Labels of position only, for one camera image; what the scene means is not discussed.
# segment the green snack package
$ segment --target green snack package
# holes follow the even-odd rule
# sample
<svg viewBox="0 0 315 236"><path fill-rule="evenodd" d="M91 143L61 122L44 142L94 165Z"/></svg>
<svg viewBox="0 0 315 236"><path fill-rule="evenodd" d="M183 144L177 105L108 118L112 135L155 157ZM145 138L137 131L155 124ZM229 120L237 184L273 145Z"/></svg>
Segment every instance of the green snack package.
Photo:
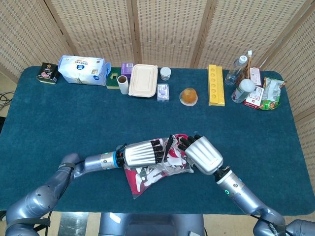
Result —
<svg viewBox="0 0 315 236"><path fill-rule="evenodd" d="M272 110L279 106L281 88L285 85L285 81L273 78L264 78L264 93L260 104L261 110Z"/></svg>

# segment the blue ring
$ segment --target blue ring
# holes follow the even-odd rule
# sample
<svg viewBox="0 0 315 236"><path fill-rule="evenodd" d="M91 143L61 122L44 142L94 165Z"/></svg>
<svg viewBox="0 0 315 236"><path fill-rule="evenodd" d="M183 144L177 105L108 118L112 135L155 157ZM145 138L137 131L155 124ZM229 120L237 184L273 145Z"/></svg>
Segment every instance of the blue ring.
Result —
<svg viewBox="0 0 315 236"><path fill-rule="evenodd" d="M116 162L116 151L114 151L113 153L113 160L114 160L115 167L118 168L119 166L117 165L117 162Z"/></svg>

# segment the paper roll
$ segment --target paper roll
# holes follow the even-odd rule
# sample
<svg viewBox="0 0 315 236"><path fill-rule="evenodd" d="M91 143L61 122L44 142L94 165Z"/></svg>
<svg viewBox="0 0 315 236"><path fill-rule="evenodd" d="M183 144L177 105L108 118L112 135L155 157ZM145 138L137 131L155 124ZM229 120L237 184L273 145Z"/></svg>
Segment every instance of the paper roll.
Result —
<svg viewBox="0 0 315 236"><path fill-rule="evenodd" d="M127 77L125 75L121 75L118 77L117 82L120 88L120 92L122 92L122 94L128 94L129 84Z"/></svg>

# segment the tissue box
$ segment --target tissue box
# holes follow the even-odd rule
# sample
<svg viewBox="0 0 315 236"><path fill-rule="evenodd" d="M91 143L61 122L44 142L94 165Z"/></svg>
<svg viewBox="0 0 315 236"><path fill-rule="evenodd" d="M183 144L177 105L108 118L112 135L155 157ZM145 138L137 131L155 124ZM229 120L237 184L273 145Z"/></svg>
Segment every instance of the tissue box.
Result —
<svg viewBox="0 0 315 236"><path fill-rule="evenodd" d="M62 56L58 71L68 83L86 85L106 85L111 63L102 58L85 58L77 56Z"/></svg>
<svg viewBox="0 0 315 236"><path fill-rule="evenodd" d="M133 66L134 66L134 64L131 62L122 63L121 75L125 75L128 79L130 79Z"/></svg>

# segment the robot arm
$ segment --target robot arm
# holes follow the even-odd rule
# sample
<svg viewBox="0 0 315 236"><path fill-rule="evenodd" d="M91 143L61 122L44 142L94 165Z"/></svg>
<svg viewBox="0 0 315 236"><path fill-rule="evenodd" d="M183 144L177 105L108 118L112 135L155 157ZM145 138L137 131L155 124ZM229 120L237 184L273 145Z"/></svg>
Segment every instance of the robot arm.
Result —
<svg viewBox="0 0 315 236"><path fill-rule="evenodd" d="M116 151L87 157L80 160L74 153L63 158L55 174L42 186L28 193L12 204L6 212L6 236L38 236L35 224L49 226L49 220L40 219L51 212L69 184L82 175L102 170L122 167L144 167L162 161L164 152L160 141L145 141L132 145L123 145Z"/></svg>
<svg viewBox="0 0 315 236"><path fill-rule="evenodd" d="M296 220L285 226L285 220L275 210L266 206L244 183L230 170L223 167L221 154L205 138L199 135L181 138L179 146L197 168L206 175L214 175L216 183L245 213L260 215L253 233L255 236L314 236L315 223Z"/></svg>

